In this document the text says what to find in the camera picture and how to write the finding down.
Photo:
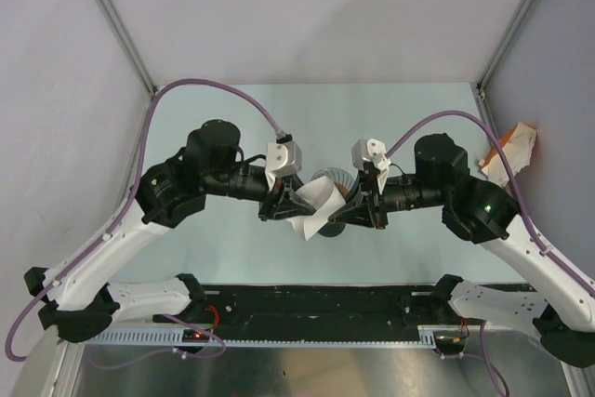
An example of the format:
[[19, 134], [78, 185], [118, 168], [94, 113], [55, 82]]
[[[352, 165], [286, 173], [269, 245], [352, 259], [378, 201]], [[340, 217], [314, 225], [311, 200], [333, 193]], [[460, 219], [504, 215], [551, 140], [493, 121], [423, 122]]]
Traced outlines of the smoked glass dripper cone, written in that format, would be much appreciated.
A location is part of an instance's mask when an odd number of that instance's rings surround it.
[[351, 189], [355, 185], [354, 177], [344, 169], [337, 167], [328, 167], [317, 171], [311, 180], [318, 178], [330, 179], [344, 198], [347, 198]]

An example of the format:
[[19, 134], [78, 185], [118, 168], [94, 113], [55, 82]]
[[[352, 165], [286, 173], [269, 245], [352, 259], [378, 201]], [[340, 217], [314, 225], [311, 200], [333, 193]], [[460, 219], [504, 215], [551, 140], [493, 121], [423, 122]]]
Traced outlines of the white paper coffee filter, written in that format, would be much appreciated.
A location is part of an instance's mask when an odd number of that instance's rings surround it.
[[297, 190], [297, 196], [314, 208], [314, 213], [310, 216], [297, 216], [287, 220], [303, 241], [309, 241], [346, 204], [343, 195], [328, 177], [319, 177], [306, 183]]

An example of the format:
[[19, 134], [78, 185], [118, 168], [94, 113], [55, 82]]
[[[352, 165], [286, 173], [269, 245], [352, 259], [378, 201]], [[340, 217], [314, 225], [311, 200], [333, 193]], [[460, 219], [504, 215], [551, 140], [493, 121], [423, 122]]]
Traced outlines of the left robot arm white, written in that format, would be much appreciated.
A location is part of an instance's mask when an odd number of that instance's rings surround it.
[[313, 214], [313, 206], [297, 195], [301, 150], [292, 137], [268, 144], [260, 156], [263, 166], [244, 157], [240, 138], [230, 122], [204, 123], [174, 156], [139, 178], [130, 201], [88, 248], [57, 267], [29, 269], [27, 288], [44, 303], [41, 326], [56, 327], [61, 339], [76, 343], [122, 321], [199, 322], [208, 303], [192, 274], [145, 284], [117, 284], [112, 277], [143, 247], [203, 211], [209, 195], [255, 202], [262, 220]]

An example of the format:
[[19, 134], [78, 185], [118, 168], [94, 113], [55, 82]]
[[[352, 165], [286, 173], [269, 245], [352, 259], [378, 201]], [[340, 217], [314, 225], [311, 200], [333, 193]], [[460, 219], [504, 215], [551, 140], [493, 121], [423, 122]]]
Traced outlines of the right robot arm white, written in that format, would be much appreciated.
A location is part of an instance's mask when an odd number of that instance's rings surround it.
[[503, 188], [469, 171], [468, 154], [445, 134], [419, 139], [415, 171], [390, 175], [384, 143], [360, 139], [351, 149], [358, 171], [348, 202], [332, 223], [383, 229], [391, 212], [439, 207], [456, 237], [505, 261], [535, 290], [507, 292], [444, 275], [430, 292], [431, 316], [505, 326], [537, 339], [558, 360], [578, 368], [594, 364], [594, 295], [571, 278], [553, 245], [522, 219], [520, 203]]

